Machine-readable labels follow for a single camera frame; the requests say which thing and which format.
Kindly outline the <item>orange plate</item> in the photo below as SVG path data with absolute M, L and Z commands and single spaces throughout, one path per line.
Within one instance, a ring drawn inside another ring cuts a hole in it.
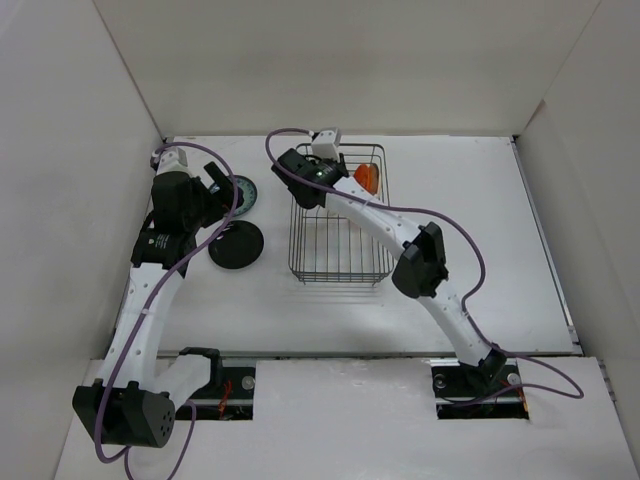
M 376 164 L 360 164 L 353 173 L 353 177 L 369 194 L 373 196 L 378 194 L 380 173 Z

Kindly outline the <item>black plate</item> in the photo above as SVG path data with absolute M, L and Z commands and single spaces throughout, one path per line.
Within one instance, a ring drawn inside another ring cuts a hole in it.
M 217 266 L 239 270 L 253 264 L 264 249 L 259 227 L 244 220 L 231 221 L 209 244 L 208 254 Z

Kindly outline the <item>cream patterned plate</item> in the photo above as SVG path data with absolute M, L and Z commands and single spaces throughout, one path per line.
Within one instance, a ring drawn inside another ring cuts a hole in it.
M 382 171 L 382 167 L 379 164 L 375 164 L 374 165 L 376 167 L 376 173 L 377 173 L 377 196 L 379 198 L 383 197 L 383 192 L 384 192 L 384 175 L 383 175 L 383 171 Z

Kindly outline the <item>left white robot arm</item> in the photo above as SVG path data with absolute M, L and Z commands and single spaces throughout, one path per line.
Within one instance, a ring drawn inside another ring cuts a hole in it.
M 210 397 L 223 387 L 223 371 L 210 349 L 186 348 L 166 371 L 156 371 L 162 332 L 197 250 L 196 235 L 223 220 L 234 201 L 230 176 L 213 162 L 204 170 L 210 187 L 184 166 L 157 168 L 152 209 L 134 245 L 112 343 L 92 385 L 77 387 L 72 400 L 97 444 L 161 448 L 177 411 L 195 392 Z

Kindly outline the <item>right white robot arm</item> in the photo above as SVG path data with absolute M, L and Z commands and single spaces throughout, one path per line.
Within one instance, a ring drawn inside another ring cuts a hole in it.
M 299 206 L 336 213 L 384 246 L 396 261 L 393 285 L 420 303 L 445 333 L 468 390 L 483 394 L 497 384 L 506 357 L 481 338 L 449 284 L 444 235 L 436 223 L 420 225 L 378 203 L 343 163 L 333 159 L 310 160 L 289 149 L 273 161 L 272 171 Z

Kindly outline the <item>blue floral plate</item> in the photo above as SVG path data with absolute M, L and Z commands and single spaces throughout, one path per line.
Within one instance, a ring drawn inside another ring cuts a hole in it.
M 235 181 L 238 189 L 238 200 L 233 217 L 237 218 L 248 213 L 258 199 L 258 189 L 254 182 L 246 176 L 236 175 Z M 226 215 L 231 208 L 234 197 L 232 179 L 227 176 L 225 180 L 215 180 L 209 187 L 212 194 L 212 204 L 209 206 L 210 216 Z

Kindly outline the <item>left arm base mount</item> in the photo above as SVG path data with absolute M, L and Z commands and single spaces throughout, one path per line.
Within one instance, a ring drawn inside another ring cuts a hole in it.
M 211 381 L 191 395 L 198 421 L 253 419 L 256 363 L 242 359 L 223 361 L 220 382 Z

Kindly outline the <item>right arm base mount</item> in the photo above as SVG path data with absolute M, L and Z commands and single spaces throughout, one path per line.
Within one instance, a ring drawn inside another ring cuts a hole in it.
M 517 363 L 509 360 L 489 384 L 473 383 L 457 362 L 431 364 L 435 410 L 439 420 L 528 420 L 529 411 L 521 388 L 497 392 L 521 381 Z

